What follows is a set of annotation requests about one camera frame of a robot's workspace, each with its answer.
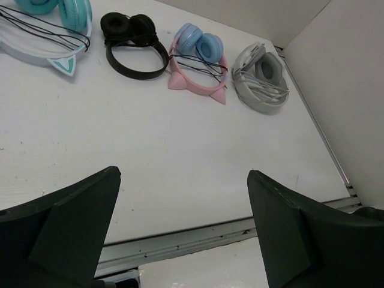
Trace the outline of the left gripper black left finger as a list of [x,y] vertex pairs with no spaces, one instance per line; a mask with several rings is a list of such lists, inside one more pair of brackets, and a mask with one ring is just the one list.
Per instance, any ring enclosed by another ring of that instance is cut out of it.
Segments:
[[116,166],[1,211],[1,287],[115,287],[95,272],[121,184]]

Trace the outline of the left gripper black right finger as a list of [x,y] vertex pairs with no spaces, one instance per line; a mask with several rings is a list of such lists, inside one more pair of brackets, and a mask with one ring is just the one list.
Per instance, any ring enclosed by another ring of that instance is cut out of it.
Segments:
[[269,287],[382,287],[383,211],[336,210],[260,171],[247,178]]

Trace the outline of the teal cat-ear headphones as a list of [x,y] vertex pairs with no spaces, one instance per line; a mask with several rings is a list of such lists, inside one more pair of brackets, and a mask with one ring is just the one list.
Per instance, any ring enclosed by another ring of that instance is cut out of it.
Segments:
[[41,67],[52,66],[64,75],[73,76],[77,59],[88,51],[91,43],[91,3],[89,1],[16,1],[16,4],[21,8],[20,14],[33,19],[37,19],[39,15],[49,14],[58,8],[62,26],[57,27],[68,31],[70,33],[67,35],[68,38],[78,35],[82,39],[79,40],[79,45],[68,41],[65,47],[70,50],[69,52],[49,56],[28,51],[1,36],[1,50],[23,62]]

